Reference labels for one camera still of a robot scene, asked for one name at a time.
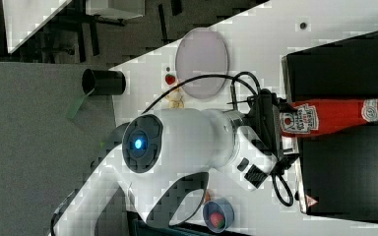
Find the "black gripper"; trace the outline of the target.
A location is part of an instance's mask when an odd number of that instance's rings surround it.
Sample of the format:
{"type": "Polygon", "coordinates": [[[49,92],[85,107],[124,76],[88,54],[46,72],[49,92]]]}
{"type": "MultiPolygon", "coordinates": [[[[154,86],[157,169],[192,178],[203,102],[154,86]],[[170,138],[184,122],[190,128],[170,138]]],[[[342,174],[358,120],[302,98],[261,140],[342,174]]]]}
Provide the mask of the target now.
{"type": "Polygon", "coordinates": [[[253,145],[265,155],[273,154],[277,161],[293,164],[299,158],[299,154],[295,151],[284,152],[280,111],[293,112],[294,109],[266,88],[257,95],[249,96],[247,104],[250,108],[246,115],[247,120],[258,135],[253,145]]]}

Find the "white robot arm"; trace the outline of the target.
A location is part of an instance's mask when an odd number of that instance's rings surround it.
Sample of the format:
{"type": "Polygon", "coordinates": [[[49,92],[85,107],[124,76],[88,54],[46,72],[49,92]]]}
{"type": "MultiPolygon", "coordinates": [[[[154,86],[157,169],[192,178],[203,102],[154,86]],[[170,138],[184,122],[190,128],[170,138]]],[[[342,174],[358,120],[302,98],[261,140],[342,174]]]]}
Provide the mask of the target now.
{"type": "Polygon", "coordinates": [[[119,126],[97,167],[55,211],[49,236],[95,236],[99,216],[123,191],[156,228],[190,219],[216,169],[246,191],[257,190],[284,157],[281,112],[292,106],[264,89],[237,109],[163,109],[119,126]]]}

